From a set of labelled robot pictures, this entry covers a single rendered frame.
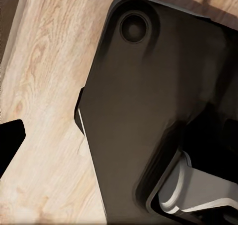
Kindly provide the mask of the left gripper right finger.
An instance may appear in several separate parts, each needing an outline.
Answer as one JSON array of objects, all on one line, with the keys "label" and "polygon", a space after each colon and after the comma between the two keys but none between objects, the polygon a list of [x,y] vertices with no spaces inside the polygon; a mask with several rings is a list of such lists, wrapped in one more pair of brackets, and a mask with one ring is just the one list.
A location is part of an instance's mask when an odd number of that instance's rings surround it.
[{"label": "left gripper right finger", "polygon": [[222,136],[238,159],[238,121],[227,119]]}]

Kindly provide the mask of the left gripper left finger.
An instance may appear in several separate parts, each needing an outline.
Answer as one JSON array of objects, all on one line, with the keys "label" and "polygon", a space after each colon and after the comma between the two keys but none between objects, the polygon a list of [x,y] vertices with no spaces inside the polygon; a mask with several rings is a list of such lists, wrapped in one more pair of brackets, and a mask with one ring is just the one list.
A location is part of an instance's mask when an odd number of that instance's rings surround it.
[{"label": "left gripper left finger", "polygon": [[21,119],[0,124],[0,178],[25,138],[25,127]]}]

